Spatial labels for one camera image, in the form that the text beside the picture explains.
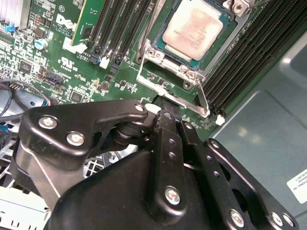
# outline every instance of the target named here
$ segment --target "motherboard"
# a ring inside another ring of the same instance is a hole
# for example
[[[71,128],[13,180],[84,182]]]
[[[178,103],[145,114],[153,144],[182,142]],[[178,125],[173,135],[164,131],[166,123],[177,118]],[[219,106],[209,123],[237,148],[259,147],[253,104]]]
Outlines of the motherboard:
[[[205,139],[306,17],[304,0],[0,0],[0,79],[51,105],[165,96]]]

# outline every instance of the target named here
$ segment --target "ram slot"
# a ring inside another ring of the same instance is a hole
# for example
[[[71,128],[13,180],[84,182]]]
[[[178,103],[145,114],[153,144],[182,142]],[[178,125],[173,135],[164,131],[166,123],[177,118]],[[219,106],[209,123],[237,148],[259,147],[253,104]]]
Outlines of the ram slot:
[[[260,58],[260,61],[257,61],[254,65],[249,66],[249,69],[244,69],[242,71],[244,81],[236,82],[231,90],[226,91],[226,94],[222,97],[219,97],[219,100],[216,102],[217,105],[226,108],[229,106],[233,100],[239,96],[239,94],[248,86],[248,84],[257,76],[257,74],[262,70],[263,67],[272,62],[272,58],[275,58],[280,52],[280,48],[285,45],[288,39],[299,29],[304,22],[307,20],[306,15],[307,7],[300,8],[300,11],[296,14],[295,20],[287,20],[287,27],[276,35],[269,43],[265,49],[266,52]]]
[[[248,31],[240,38],[239,42],[236,44],[235,48],[230,51],[227,57],[222,61],[221,65],[216,69],[216,71],[209,77],[209,80],[205,83],[203,90],[206,93],[207,97],[211,91],[220,84],[225,77],[225,73],[228,69],[231,68],[233,63],[240,58],[240,55],[243,53],[247,47],[248,39],[257,35],[258,31],[261,30],[266,21],[270,18],[268,15],[271,12],[274,12],[277,8],[282,6],[283,1],[273,1],[267,3],[265,9],[257,16],[252,26]]]
[[[103,24],[106,20],[107,13],[110,10],[113,1],[114,0],[106,0],[106,4],[103,7],[103,9],[101,10],[101,14],[99,16],[97,25],[96,25],[96,27],[93,31],[92,36],[91,36],[93,38],[92,40],[95,42],[95,45],[98,45],[98,42],[99,42],[100,36],[101,36],[101,31],[103,29]]]
[[[133,41],[134,36],[135,36],[136,32],[138,31],[141,23],[142,23],[142,20],[143,20],[145,14],[147,12],[147,9],[148,9],[150,3],[151,3],[150,0],[143,0],[140,3],[140,5],[137,9],[137,13],[135,15],[136,19],[135,19],[134,23],[132,24],[132,27],[129,28],[129,31],[126,35],[126,39],[123,41],[122,46],[118,51],[115,63],[111,67],[111,70],[110,70],[111,72],[116,73],[118,71],[126,53],[129,50],[129,47],[130,47],[130,45]]]
[[[137,10],[137,6],[145,0],[129,0],[126,8],[125,8],[125,12],[124,15],[121,19],[121,23],[115,33],[115,37],[112,39],[110,46],[107,49],[107,54],[111,51],[112,53],[109,54],[110,56],[113,56],[114,52],[116,51],[117,47],[120,44],[121,38],[123,37],[126,28],[129,28],[129,22],[130,19],[132,18],[132,16],[134,16],[134,14],[136,13]]]
[[[223,81],[220,82],[220,84],[210,93],[209,100],[211,102],[216,104],[217,98],[222,98],[220,95],[226,94],[226,88],[229,89],[229,87],[234,87],[236,82],[244,80],[239,77],[238,74],[241,75],[241,73],[244,72],[244,68],[250,67],[252,63],[259,61],[260,57],[257,54],[257,50],[260,49],[260,53],[265,52],[267,50],[265,42],[268,41],[271,44],[276,33],[280,33],[279,29],[284,28],[288,24],[288,21],[282,21],[282,19],[289,19],[292,14],[296,15],[299,8],[300,5],[296,5],[296,7],[293,7],[293,5],[284,7],[281,11],[278,11],[278,14],[275,14],[270,18],[270,23],[266,23],[264,26],[265,29],[259,31],[256,37],[249,40],[247,48],[240,58],[234,62],[227,73],[224,73],[227,77],[225,77]]]
[[[108,19],[108,24],[104,29],[104,33],[102,34],[102,37],[100,38],[99,41],[100,52],[103,52],[104,49],[107,47],[109,38],[112,35],[113,29],[116,25],[116,22],[118,21],[118,18],[120,16],[120,13],[122,12],[122,8],[124,7],[124,5],[125,5],[124,0],[115,0],[111,16]]]

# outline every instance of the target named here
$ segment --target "label sticker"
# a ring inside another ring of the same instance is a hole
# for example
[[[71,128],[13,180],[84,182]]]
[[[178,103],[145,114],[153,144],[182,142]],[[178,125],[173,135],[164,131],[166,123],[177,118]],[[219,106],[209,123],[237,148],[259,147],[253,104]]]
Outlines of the label sticker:
[[[287,185],[299,203],[307,201],[307,169],[288,181]]]

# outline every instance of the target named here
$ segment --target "silver screw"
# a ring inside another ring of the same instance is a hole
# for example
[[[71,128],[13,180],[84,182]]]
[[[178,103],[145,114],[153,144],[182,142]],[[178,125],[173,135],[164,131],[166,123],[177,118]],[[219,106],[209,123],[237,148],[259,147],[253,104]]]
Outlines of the silver screw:
[[[274,222],[275,222],[278,226],[281,227],[281,226],[283,225],[282,219],[280,219],[280,217],[279,217],[275,212],[272,212],[272,213],[271,213],[271,216],[272,216]]]
[[[211,143],[212,143],[212,145],[213,145],[214,147],[216,147],[217,149],[219,148],[219,145],[218,145],[214,140],[212,140]]]
[[[84,137],[81,133],[71,132],[67,135],[66,140],[74,146],[81,146],[84,143]]]
[[[190,78],[190,79],[194,79],[194,78],[195,78],[195,74],[193,74],[193,73],[189,73],[189,74],[188,74],[188,78]]]
[[[187,128],[193,129],[193,126],[190,123],[186,123],[185,125],[186,125]]]
[[[56,126],[58,126],[58,122],[56,121],[56,119],[50,116],[45,116],[45,117],[40,118],[38,121],[38,124],[42,128],[46,128],[46,129],[53,129]]]
[[[231,209],[230,210],[230,217],[233,220],[233,222],[239,227],[244,227],[244,220],[240,213],[238,213],[236,210]]]
[[[294,223],[292,222],[290,217],[288,217],[286,214],[283,214],[283,218],[291,227],[294,227]]]
[[[244,6],[241,5],[241,4],[235,4],[232,9],[233,9],[235,14],[240,14],[240,13],[243,12]]]
[[[180,195],[175,188],[167,187],[165,190],[165,197],[172,205],[177,205],[180,203]]]

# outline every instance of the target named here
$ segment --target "black cable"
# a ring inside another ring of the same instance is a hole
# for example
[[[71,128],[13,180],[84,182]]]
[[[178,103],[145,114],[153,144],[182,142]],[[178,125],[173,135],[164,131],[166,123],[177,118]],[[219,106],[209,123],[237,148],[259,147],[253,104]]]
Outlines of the black cable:
[[[22,81],[22,80],[16,80],[16,79],[2,79],[0,80],[0,83],[5,83],[5,82],[16,82],[23,84],[27,86],[28,88],[34,90],[39,96],[41,96],[46,102],[50,102],[50,99],[47,98],[38,88],[34,87],[33,85],[30,85],[29,83]]]
[[[39,96],[41,96],[47,103],[51,103],[50,102],[50,99],[47,98],[39,89],[37,89],[36,87],[30,85],[29,83],[27,82],[24,82],[22,80],[16,80],[16,79],[2,79],[0,80],[0,84],[2,83],[5,83],[5,82],[16,82],[16,83],[20,83],[20,84],[23,84],[25,86],[27,86],[28,88],[34,90]],[[16,99],[17,100],[17,105],[18,103],[20,102],[20,104],[23,104],[20,100]],[[22,110],[24,110],[23,108],[26,108],[26,106],[23,104],[23,106],[21,107],[20,105],[18,105]],[[3,123],[3,122],[7,122],[7,121],[12,121],[12,120],[16,120],[16,119],[20,119],[22,118],[23,116],[23,113],[21,114],[16,114],[16,115],[12,115],[12,116],[5,116],[5,117],[1,117],[0,116],[0,123]]]
[[[16,115],[12,115],[12,116],[0,117],[0,123],[20,119],[20,118],[22,118],[23,115],[24,114],[22,113],[22,114],[16,114]]]
[[[12,93],[11,89],[8,86],[6,86],[5,84],[0,83],[0,87],[2,89],[6,90],[9,93],[9,99],[7,100],[2,112],[0,113],[0,117],[2,117],[6,113],[6,111],[9,110],[9,108],[11,106],[11,103],[12,103],[12,100],[13,100],[13,93]]]

